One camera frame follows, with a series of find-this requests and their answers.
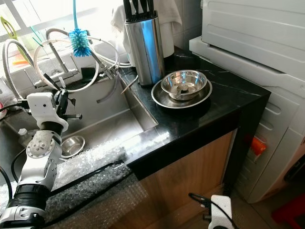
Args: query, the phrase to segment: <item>white cloth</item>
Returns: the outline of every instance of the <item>white cloth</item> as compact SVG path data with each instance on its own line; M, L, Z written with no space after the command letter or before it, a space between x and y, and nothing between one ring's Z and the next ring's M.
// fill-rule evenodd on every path
M171 22L175 30L179 29L179 27L182 26L181 17L174 0L153 0L153 3L154 3L154 9L158 11L160 25ZM139 1L139 12L140 13L143 12L140 1ZM135 14L135 9L133 6L132 6L132 13ZM125 15L124 6L122 4L122 0L118 0L115 3L115 6L113 7L111 25L115 27L119 32L123 33L123 46L126 52L130 55L129 56L131 57L129 58L130 62L134 66L132 51L130 48L130 44L125 29L125 20L126 20L126 15Z

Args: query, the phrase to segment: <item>wooden cabinet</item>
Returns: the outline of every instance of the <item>wooden cabinet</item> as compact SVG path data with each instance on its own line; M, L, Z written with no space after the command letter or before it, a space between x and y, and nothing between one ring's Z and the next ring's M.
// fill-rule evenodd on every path
M177 228L202 212L203 208L191 200L188 193L199 193L206 197L222 194L222 176L231 137L232 132L141 180L147 198L110 228ZM103 214L101 205L115 206L115 200L115 197L108 198L106 202L66 219L55 228L86 228L93 221L94 225L102 225L103 222L98 222L98 214Z

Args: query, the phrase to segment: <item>red stool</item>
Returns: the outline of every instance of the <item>red stool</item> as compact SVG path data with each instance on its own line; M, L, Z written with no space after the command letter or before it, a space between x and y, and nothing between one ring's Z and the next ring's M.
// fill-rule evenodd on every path
M305 194L280 207L271 216L277 223L287 222L293 229L302 229L294 219L303 214L305 214Z

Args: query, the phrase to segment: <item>stainless steel sink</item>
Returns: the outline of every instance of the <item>stainless steel sink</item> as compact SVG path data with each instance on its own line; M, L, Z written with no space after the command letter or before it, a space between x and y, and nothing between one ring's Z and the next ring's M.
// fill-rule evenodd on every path
M158 124L134 92L127 90L121 95L123 88L126 87L122 80L117 84L114 94L100 102L111 91L114 83L114 80L96 83L85 91L70 94L70 98L76 99L76 106L69 104L67 114L81 113L83 119L68 120L69 129L63 133L63 139L80 135L85 138L84 150L86 150L107 141L127 140ZM16 146L18 142L16 132L20 128L32 130L37 129L37 126L35 120L26 113L11 116L0 125L0 135L10 134L10 137L0 138L0 165L6 170L11 180L13 177L10 164L14 156L22 149ZM18 176L24 161L25 157L16 164L15 170Z

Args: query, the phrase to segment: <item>small metal bowl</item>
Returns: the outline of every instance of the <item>small metal bowl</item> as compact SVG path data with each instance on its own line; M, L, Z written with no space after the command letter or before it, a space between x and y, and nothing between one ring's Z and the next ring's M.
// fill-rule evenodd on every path
M165 76L161 81L161 87L171 98L185 101L193 99L206 83L207 79L201 72L180 70Z
M70 158L82 152L85 146L85 139L82 136L69 137L61 144L62 158Z

